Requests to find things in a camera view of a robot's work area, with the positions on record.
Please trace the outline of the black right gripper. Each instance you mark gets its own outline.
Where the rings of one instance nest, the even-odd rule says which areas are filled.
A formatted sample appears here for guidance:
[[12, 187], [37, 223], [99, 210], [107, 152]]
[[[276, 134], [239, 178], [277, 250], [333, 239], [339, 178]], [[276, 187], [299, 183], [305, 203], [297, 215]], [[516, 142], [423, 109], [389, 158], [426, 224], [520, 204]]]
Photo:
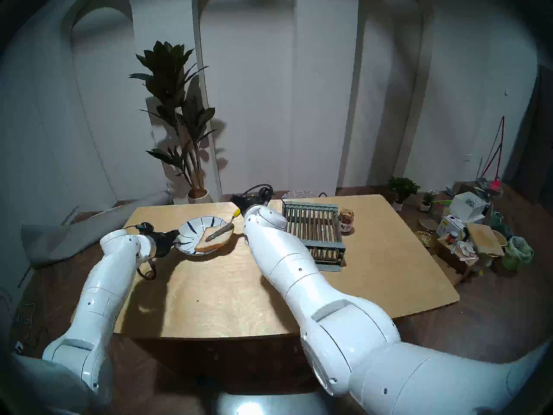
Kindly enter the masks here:
[[247, 190], [241, 195], [231, 195], [232, 202], [241, 212], [246, 212], [250, 207], [256, 205], [268, 206], [273, 197], [273, 189]]

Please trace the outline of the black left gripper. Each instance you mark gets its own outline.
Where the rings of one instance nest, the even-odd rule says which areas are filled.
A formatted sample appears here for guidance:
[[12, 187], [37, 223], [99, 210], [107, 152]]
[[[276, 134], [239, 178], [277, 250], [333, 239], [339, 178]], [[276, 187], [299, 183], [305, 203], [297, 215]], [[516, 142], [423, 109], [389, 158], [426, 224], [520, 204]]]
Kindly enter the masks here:
[[155, 254], [152, 259], [165, 257], [173, 248], [173, 246], [181, 245], [180, 231], [174, 229], [168, 232], [151, 232], [150, 238], [155, 245]]

